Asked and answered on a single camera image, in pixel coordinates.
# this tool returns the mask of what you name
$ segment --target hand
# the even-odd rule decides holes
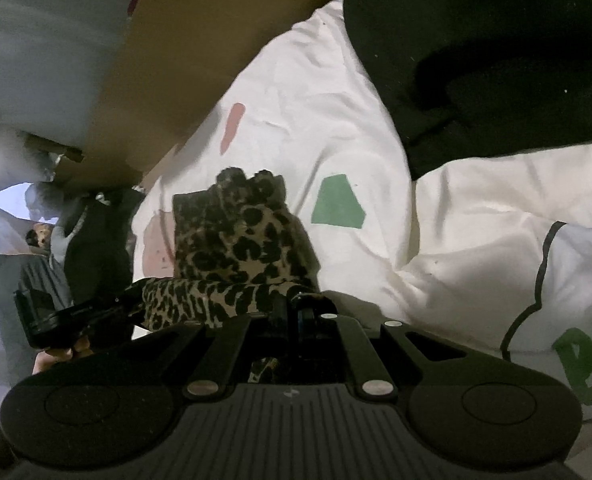
[[[32,375],[36,375],[40,372],[49,370],[56,363],[65,363],[87,357],[92,355],[93,352],[89,349],[89,338],[87,336],[81,337],[74,344],[73,348],[58,349],[49,348],[39,352],[34,362],[34,370]]]

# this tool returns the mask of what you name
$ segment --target cardboard box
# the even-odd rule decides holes
[[[272,38],[329,0],[140,0],[69,191],[133,185],[200,125]]]

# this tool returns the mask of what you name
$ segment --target metal pin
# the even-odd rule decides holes
[[[381,381],[380,379],[372,379],[362,384],[362,390],[374,397],[389,395],[394,391],[394,385],[389,381]]]
[[[187,385],[187,391],[197,397],[205,397],[218,392],[218,384],[208,380],[192,381]]]

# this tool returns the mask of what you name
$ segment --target black curved line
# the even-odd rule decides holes
[[[547,260],[550,255],[551,243],[553,242],[558,230],[565,224],[565,222],[554,222],[551,225],[550,232],[548,232],[547,236],[545,236],[545,241],[542,244],[542,261],[540,263],[540,267],[538,268],[538,273],[536,274],[536,283],[534,288],[534,298],[536,303],[523,310],[518,315],[518,317],[516,317],[514,322],[510,325],[509,329],[505,333],[505,337],[503,337],[503,341],[500,343],[500,353],[505,361],[511,362],[512,360],[512,356],[509,351],[509,343],[511,343],[514,334],[516,334],[516,331],[518,330],[518,327],[521,326],[523,322],[534,312],[538,312],[540,309],[542,309],[542,282],[545,280],[545,272],[547,272]]]

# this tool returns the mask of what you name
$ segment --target green shape print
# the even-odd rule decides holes
[[[320,183],[311,222],[360,229],[364,221],[365,211],[358,203],[346,174],[325,177]]]
[[[578,356],[574,352],[578,347]],[[585,406],[592,405],[592,386],[587,380],[592,374],[592,339],[579,328],[570,328],[560,336],[552,348],[558,354],[560,363],[573,392]]]

